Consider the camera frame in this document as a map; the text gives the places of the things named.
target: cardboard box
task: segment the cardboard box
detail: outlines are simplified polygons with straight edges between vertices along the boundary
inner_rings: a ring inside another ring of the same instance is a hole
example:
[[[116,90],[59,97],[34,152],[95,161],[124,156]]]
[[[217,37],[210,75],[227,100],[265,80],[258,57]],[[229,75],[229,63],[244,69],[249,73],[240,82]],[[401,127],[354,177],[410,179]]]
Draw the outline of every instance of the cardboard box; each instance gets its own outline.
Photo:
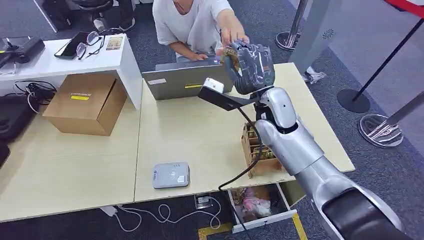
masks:
[[[110,136],[126,99],[114,75],[68,75],[43,117],[62,133]]]

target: person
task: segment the person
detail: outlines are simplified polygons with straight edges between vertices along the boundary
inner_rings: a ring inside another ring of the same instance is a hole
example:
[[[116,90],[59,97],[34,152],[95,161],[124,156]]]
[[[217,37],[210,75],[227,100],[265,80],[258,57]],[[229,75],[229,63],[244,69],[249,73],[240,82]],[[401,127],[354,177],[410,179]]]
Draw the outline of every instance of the person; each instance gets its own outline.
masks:
[[[177,62],[221,55],[223,45],[249,41],[227,0],[154,0],[157,41],[175,51]]]
[[[72,0],[79,6],[83,7],[92,7],[100,6],[109,2],[109,0]],[[119,3],[119,12],[121,22],[119,24],[119,29],[123,32],[130,30],[136,24],[136,19],[134,18],[134,9],[132,0],[117,0]],[[105,25],[102,22],[102,17],[100,13],[95,12],[91,16],[95,28],[101,32],[105,30]]]

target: smartphone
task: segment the smartphone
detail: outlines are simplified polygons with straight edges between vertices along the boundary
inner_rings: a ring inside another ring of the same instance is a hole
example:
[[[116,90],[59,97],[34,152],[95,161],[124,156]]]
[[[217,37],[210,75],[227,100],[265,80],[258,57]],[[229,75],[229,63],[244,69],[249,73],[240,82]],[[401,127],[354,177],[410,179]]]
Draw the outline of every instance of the smartphone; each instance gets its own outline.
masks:
[[[89,32],[79,32],[69,42],[62,46],[54,56],[59,59],[73,59],[77,55],[77,46],[87,42]]]

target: black bracket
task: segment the black bracket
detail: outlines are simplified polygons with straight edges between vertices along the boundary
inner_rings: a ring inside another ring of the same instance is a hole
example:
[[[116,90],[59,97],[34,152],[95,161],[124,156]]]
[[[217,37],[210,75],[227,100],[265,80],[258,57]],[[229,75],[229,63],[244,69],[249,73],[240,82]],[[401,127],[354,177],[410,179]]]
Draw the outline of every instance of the black bracket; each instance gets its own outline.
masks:
[[[256,96],[251,99],[246,99],[246,98],[236,97],[236,96],[229,96],[229,95],[217,92],[213,89],[210,89],[207,86],[202,86],[197,96],[227,111],[238,109],[240,107],[258,102],[260,100],[259,96]]]

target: white desk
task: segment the white desk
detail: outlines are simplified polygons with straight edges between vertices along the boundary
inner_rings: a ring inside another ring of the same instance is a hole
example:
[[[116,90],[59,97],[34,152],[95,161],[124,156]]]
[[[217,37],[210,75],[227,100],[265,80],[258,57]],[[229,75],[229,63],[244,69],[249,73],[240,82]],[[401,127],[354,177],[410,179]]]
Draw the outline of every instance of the white desk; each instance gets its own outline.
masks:
[[[129,99],[111,136],[61,133],[37,115],[0,168],[0,222],[132,203],[139,124]]]
[[[353,171],[351,160],[293,63],[275,64],[275,86],[284,88],[303,123],[342,172]],[[240,96],[235,89],[233,96]],[[237,111],[225,111],[198,97],[155,101],[144,86],[135,182],[135,202],[215,192],[218,186],[246,169],[240,138],[246,120]],[[255,119],[252,105],[243,107]],[[188,162],[190,185],[154,189],[155,164]],[[247,174],[225,188],[241,188],[292,181],[287,172],[251,179]]]
[[[111,37],[123,37],[120,49],[106,50]],[[126,34],[106,36],[99,54],[82,60],[59,59],[54,56],[67,42],[69,39],[44,41],[45,49],[36,58],[19,64],[13,75],[0,75],[0,96],[10,93],[12,85],[18,80],[46,79],[58,86],[69,74],[115,71],[135,108],[140,109],[143,78]],[[87,51],[95,51],[99,44],[100,41],[90,46]]]
[[[275,85],[287,90],[327,158],[353,171],[296,67],[276,64],[275,71]],[[143,92],[142,111],[128,100],[110,137],[61,133],[36,116],[0,168],[0,222],[214,192],[247,167],[240,142],[246,120],[238,111],[198,97],[155,101],[148,87]],[[243,109],[254,118],[251,105]],[[153,166],[177,161],[189,163],[190,185],[154,189]],[[227,188],[292,180],[286,172],[244,175]]]

